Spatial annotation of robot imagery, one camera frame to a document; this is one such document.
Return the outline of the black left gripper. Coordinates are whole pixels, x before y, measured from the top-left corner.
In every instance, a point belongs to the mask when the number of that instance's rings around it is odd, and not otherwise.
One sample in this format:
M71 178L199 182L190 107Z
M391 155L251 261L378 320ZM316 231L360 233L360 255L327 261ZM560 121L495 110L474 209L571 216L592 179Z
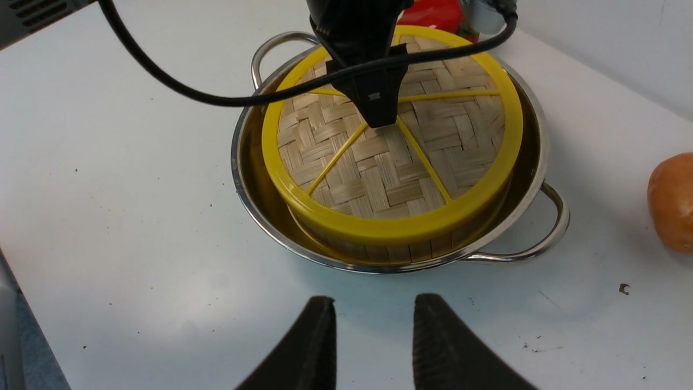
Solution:
M373 60L388 59L400 14L413 1L308 1L310 25L331 55L328 74ZM390 126L397 117L403 76L373 70L332 82L351 99L371 128Z

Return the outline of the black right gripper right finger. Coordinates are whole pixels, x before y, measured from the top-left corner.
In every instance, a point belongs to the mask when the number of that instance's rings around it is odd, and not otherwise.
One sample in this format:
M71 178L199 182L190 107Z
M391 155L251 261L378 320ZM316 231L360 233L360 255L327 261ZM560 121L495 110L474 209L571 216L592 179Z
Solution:
M535 389L438 294L415 300L413 376L416 389Z

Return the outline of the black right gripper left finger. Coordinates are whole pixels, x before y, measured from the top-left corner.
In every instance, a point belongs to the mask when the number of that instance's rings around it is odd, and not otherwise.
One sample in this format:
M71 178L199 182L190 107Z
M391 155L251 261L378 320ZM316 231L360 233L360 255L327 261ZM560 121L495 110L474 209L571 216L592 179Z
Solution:
M335 389L337 321L334 299L313 296L271 353L238 389Z

